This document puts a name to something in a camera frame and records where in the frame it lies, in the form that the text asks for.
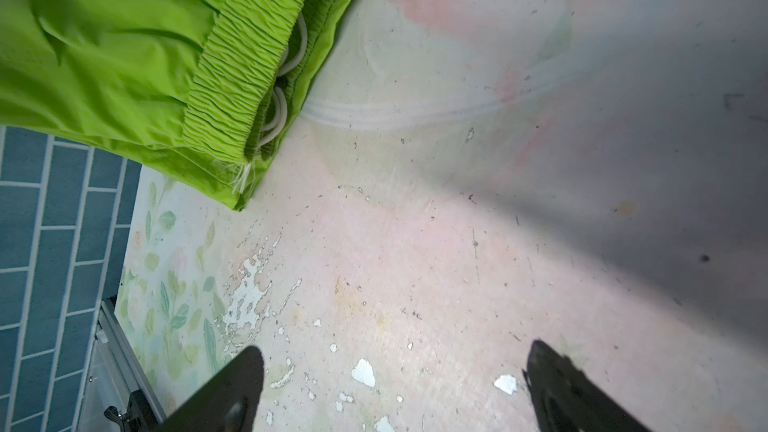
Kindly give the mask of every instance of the blue subway tile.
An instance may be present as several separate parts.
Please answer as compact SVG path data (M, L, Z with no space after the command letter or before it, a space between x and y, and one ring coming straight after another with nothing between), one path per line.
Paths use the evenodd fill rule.
M5 424L5 416L8 414L8 398L0 399L0 424Z
M114 230L112 250L109 254L109 264L107 265L107 277L104 280L104 292L101 294L101 298L109 298L118 294L129 235L129 228L116 228Z
M24 338L24 355L48 350L56 345L58 318L67 284L72 230L40 232L38 264L34 270L32 299Z
M112 221L113 192L89 192L85 199L83 227L78 245L78 261L99 260L107 251Z
M96 305L101 264L79 265L74 268L68 312L81 311Z
M78 394L80 393L81 376L82 374L75 374L72 377L57 380L54 384L46 430L57 432L72 425L74 407L78 403Z
M26 272L0 274L0 325L16 324L22 319L26 283Z
M29 417L45 408L52 362L53 353L22 360L13 408L14 420Z
M43 416L39 415L36 418L25 420L11 427L11 432L40 432L42 425Z
M105 150L94 150L94 164L91 168L91 187L109 187L118 186L120 179L120 166L123 164L123 158L110 154Z
M77 221L87 158L88 151L54 147L43 212L44 226L73 226Z
M120 208L118 209L118 224L130 224L134 215L136 190L139 188L139 174L141 174L141 164L129 160L125 167L123 195L120 197Z
M13 362L16 359L17 340L18 328L0 331L0 395L5 395L11 391L11 376L13 375Z
M39 190L0 186L0 268L29 265Z
M40 182L47 141L40 132L7 128L0 180Z
M57 375L69 374L82 369L85 365L85 353L91 339L91 325L95 312L67 317L64 325L62 350L58 356Z

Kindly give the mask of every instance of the green leaf pattern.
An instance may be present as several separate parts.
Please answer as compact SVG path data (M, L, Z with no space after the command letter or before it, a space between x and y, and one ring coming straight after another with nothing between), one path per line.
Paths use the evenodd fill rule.
M178 209L169 199L176 181L150 176L155 179L145 183L142 175L140 203L149 205L139 229L143 237L131 233L130 248L140 255L126 260L115 313L152 385L170 381L195 390L232 359L224 352L221 284L204 270L209 254L218 253L216 225L202 228L197 244L184 245L184 260L165 252L159 245L179 229Z

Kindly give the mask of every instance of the peeling paint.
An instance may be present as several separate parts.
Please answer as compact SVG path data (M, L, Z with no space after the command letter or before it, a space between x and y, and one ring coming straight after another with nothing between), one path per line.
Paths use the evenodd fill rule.
M373 429L376 432L395 432L395 429L389 425L389 418L386 416L379 419L379 421L373 425Z
M290 381L290 376L293 374L293 369L294 369L294 367L293 367L293 365L291 364L291 361L290 361L290 359L286 359L286 364L288 364L288 365L290 366L290 369L288 369L288 371L286 372L286 374L285 374L285 375L283 375L283 378L282 378L282 379L280 379L280 380L278 380L278 381L276 381L276 382L273 382L272 384L270 384L270 388L271 388L271 389L279 389L279 388L282 388L282 387L284 387L284 386L285 386L285 384L287 384L287 383Z
M288 305L288 299L290 299L290 296L293 293L293 291L295 291L300 285L301 285L301 279L297 280L296 284L293 285L293 287L290 288L290 290L288 291L288 295L286 296L286 300L283 302L283 305L280 306L280 310L277 311L278 314L283 311L283 309L286 307L286 305Z
M368 387L376 386L376 378L373 377L373 367L371 367L368 360L360 359L355 368L352 369L352 378Z
M497 389L509 395L518 391L518 380L509 374L499 375L493 384Z
M261 290L256 282L256 276L263 269L264 264L257 255L243 262L243 267L238 271L243 278L240 285L232 292L232 302L221 318L227 327L241 329L245 328L246 324L250 324L250 328L254 329L256 321L262 318L256 306L272 288L272 282L270 282L264 290Z

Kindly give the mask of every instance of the lime green fabric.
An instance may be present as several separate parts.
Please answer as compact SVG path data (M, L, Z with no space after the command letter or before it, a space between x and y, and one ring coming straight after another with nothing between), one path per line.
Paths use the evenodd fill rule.
M351 0L0 0L0 122L83 142L242 209L301 110ZM274 114L280 58L288 123ZM242 192L238 173L250 164Z

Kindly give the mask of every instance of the floral pattern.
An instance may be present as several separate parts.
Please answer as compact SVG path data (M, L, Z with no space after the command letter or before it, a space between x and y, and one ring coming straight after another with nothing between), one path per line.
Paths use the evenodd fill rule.
M155 180L149 184L144 223L137 224L134 216L116 313L169 413L178 405L175 398L187 397L232 356L221 346L226 333L222 284L206 274L206 263L217 260L211 257L216 225L207 224L201 243L192 250L178 246L164 254L164 245L178 228L179 210L168 200L175 181L162 180L161 189Z

